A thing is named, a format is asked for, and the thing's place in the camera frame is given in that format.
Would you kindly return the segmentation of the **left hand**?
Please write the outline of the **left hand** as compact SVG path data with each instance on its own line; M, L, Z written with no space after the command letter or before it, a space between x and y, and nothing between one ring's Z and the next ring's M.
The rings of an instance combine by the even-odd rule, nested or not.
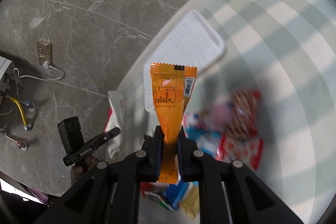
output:
M91 170L98 162L99 160L93 155L86 157L83 161L75 164L71 168L72 177L76 180L79 180L85 176L87 172Z

